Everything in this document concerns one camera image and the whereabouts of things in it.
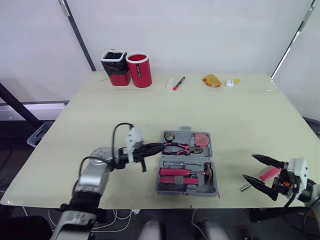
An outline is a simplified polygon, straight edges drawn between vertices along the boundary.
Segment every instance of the yellow sponge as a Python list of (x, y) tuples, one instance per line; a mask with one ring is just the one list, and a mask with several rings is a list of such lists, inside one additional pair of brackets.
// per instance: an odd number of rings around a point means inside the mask
[(205, 76), (202, 81), (211, 88), (219, 88), (221, 86), (221, 82), (213, 74)]

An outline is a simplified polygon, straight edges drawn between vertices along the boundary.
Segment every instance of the gray plastic case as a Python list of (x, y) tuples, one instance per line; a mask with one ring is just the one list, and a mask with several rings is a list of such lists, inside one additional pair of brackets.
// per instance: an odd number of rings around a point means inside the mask
[[(203, 147), (202, 153), (191, 153), (190, 155), (162, 155), (163, 158), (159, 161), (158, 172), (155, 190), (158, 194), (164, 195), (192, 195), (196, 197), (215, 197), (218, 195), (218, 184), (215, 164), (210, 160), (213, 156), (213, 149), (211, 145), (211, 137), (208, 132), (191, 131), (191, 127), (183, 126), (181, 131), (166, 130), (165, 133), (173, 133), (175, 139), (172, 143), (188, 144), (193, 147), (195, 145), (195, 133), (206, 134), (209, 137), (209, 144), (207, 147)], [(169, 146), (166, 150), (177, 152), (182, 150), (176, 146)], [(169, 165), (164, 166), (164, 162), (173, 163), (186, 163), (186, 165)], [(188, 165), (187, 163), (199, 164), (199, 165)], [(162, 183), (160, 182), (160, 168), (180, 169), (186, 168), (191, 171), (204, 171), (205, 163), (211, 164), (213, 172), (212, 180), (209, 183), (205, 183), (206, 177), (202, 174), (193, 174), (193, 177), (197, 177), (198, 185), (194, 184), (183, 184), (183, 177), (175, 176), (174, 183)]]

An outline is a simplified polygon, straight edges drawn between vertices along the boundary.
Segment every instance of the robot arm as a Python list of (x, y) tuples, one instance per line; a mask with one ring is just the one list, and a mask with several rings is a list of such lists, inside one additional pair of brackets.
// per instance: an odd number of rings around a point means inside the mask
[(320, 185), (308, 179), (306, 160), (303, 158), (292, 158), (289, 162), (283, 162), (259, 154), (252, 156), (263, 164), (281, 169), (281, 172), (278, 177), (274, 178), (272, 187), (266, 186), (264, 182), (254, 177), (248, 175), (243, 175), (243, 177), (253, 187), (267, 194), (274, 201), (277, 200), (280, 193), (288, 199), (293, 197), (298, 199), (306, 207), (312, 207), (320, 229), (320, 204), (317, 204), (320, 197)]
[(134, 127), (129, 132), (127, 142), (130, 143), (127, 147), (114, 148), (115, 154), (111, 147), (100, 147), (83, 159), (88, 159), (89, 163), (74, 184), (70, 203), (61, 205), (63, 213), (50, 240), (94, 239), (91, 229), (99, 216), (98, 206), (110, 172), (125, 168), (129, 162), (141, 162), (142, 171), (145, 172), (144, 158), (166, 147), (162, 143), (143, 144), (141, 133)]

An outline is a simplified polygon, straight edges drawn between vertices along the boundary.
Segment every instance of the pliers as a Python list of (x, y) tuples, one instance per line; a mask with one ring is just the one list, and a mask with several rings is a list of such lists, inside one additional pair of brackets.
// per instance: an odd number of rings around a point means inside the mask
[(178, 147), (178, 148), (182, 148), (183, 150), (181, 151), (168, 151), (168, 150), (163, 150), (162, 154), (163, 155), (190, 155), (190, 153), (192, 154), (200, 154), (204, 151), (203, 148), (198, 147), (198, 146), (189, 146), (188, 144), (183, 144), (183, 143), (178, 143), (178, 142), (166, 142), (164, 143), (164, 145), (166, 147)]

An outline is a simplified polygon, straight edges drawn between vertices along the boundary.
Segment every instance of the hammer head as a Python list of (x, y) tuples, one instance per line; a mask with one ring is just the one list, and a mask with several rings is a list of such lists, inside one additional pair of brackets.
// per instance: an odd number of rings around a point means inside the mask
[(212, 177), (214, 175), (213, 170), (211, 169), (211, 163), (210, 162), (206, 162), (204, 164), (204, 173), (205, 175), (207, 175), (207, 181), (206, 184), (209, 184), (212, 180)]

